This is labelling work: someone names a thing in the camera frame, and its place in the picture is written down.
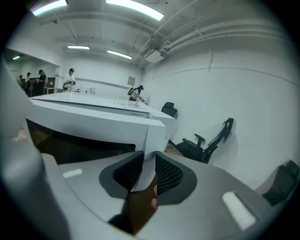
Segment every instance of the person in black clothing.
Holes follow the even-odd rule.
[[[39,70],[38,74],[41,76],[37,79],[37,96],[40,96],[44,94],[46,75],[43,70]]]

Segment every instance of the fluorescent light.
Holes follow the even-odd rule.
[[[160,19],[162,19],[164,17],[164,15],[159,13],[158,11],[155,11],[154,9],[152,9],[148,6],[145,6],[141,3],[134,2],[131,0],[106,0],[106,3],[120,5],[123,7],[134,9],[141,13],[145,13],[145,14],[149,15],[150,17],[153,17],[159,21],[160,21]]]
[[[90,47],[86,47],[86,46],[68,46],[68,48],[74,48],[74,49],[87,49],[87,50],[90,49]]]
[[[114,52],[114,51],[111,51],[111,50],[107,50],[108,53],[112,53],[112,54],[115,54],[115,55],[118,55],[118,56],[121,56],[123,58],[128,58],[128,59],[132,59],[132,57],[128,56],[128,55],[125,55],[125,54],[122,54],[122,53],[119,53],[119,52]]]
[[[37,16],[37,15],[40,15],[46,11],[49,11],[51,9],[54,9],[54,8],[58,8],[58,7],[62,7],[62,6],[66,6],[67,5],[67,2],[66,0],[58,0],[58,1],[55,1],[55,2],[52,2],[52,3],[49,3],[47,5],[44,5],[40,8],[38,8],[37,10],[34,10],[32,13]]]

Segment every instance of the ceiling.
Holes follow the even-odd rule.
[[[168,54],[171,48],[164,47],[166,44],[195,31],[195,28],[200,30],[199,34],[177,45],[182,47],[185,43],[204,40],[205,34],[214,36],[216,29],[219,32],[217,37],[237,31],[265,37],[279,36],[274,24],[255,22],[272,18],[266,13],[259,14],[258,10],[263,11],[264,7],[254,0],[138,1],[165,16],[157,21],[135,10],[107,4],[106,0],[68,0],[67,6],[45,12],[37,18],[66,53],[75,51],[119,59],[107,53],[106,50],[110,49],[132,56],[132,60],[120,59],[142,68],[151,64],[141,56],[145,47],[152,45],[163,55]],[[90,50],[69,50],[69,44],[87,45]]]

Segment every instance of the white ceiling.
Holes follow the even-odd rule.
[[[134,60],[133,64],[143,68],[150,64],[147,61],[140,64],[143,60],[142,47],[149,38],[152,40],[148,44],[161,49],[165,41],[174,41],[195,31],[195,27],[201,29],[232,20],[271,19],[266,13],[257,12],[257,9],[262,10],[264,7],[258,6],[253,0],[198,0],[181,11],[194,1],[139,0],[140,3],[163,13],[165,16],[161,21],[125,7],[107,4],[105,0],[68,0],[66,7],[48,11],[37,18],[47,32],[55,36],[56,44],[67,53],[74,52],[67,45],[75,44],[68,30],[78,44],[90,47],[87,54],[114,57],[106,52],[111,49],[133,56],[132,60],[121,60],[130,63]]]

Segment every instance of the black mesh pad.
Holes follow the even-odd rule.
[[[194,191],[197,177],[192,169],[156,152],[155,171],[158,177],[158,205],[178,204]]]
[[[102,187],[112,197],[126,199],[143,169],[143,152],[131,156],[103,169],[99,176]]]

